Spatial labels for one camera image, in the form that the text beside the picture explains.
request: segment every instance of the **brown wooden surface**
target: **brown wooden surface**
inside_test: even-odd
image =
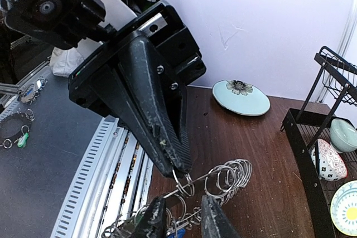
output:
[[[247,187],[223,210],[242,237],[315,237],[310,211],[295,158],[280,126],[289,108],[301,101],[273,98],[270,111],[260,117],[247,117],[225,110],[213,99],[211,90],[189,88],[187,130],[190,137],[193,179],[231,159],[244,158],[253,165]],[[322,104],[309,104],[308,110],[327,113]],[[175,183],[154,169],[149,200],[171,192]],[[200,204],[201,194],[187,201]],[[201,237],[195,226],[185,238]]]

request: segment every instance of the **scratch on wall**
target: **scratch on wall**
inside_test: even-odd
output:
[[[243,31],[243,32],[246,32],[245,29],[243,28],[239,28],[237,26],[235,26],[233,23],[230,23],[231,26],[234,28],[234,32],[232,33],[229,33],[227,34],[228,36],[227,37],[224,37],[223,36],[223,30],[222,30],[222,26],[221,25],[218,25],[218,28],[219,28],[219,35],[221,37],[221,42],[222,42],[222,45],[223,45],[223,48],[224,50],[227,50],[228,49],[228,42],[239,32]]]

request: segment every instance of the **dish rack shelf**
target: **dish rack shelf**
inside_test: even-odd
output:
[[[290,109],[287,112],[281,131],[285,130],[295,155],[316,238],[345,238],[349,236],[340,233],[332,223],[330,204],[335,192],[343,184],[357,179],[357,154],[356,152],[340,154],[348,169],[348,176],[336,182],[328,182],[319,179],[319,170],[311,160],[310,151],[319,138],[330,142],[331,122],[336,118],[334,113],[340,103],[357,106],[357,67],[328,47],[321,48],[315,55],[315,61],[321,65],[315,82],[302,108]],[[335,98],[335,104],[327,115],[306,111],[307,104],[321,78],[324,87]]]

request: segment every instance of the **red and white bowl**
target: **red and white bowl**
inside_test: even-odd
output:
[[[338,181],[348,175],[346,165],[340,155],[323,139],[317,140],[320,160],[320,177],[327,181]],[[310,152],[313,164],[316,166],[315,146]]]

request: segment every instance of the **light green bowl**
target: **light green bowl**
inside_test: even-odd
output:
[[[331,122],[331,145],[339,153],[357,149],[357,130],[345,120],[336,118]]]

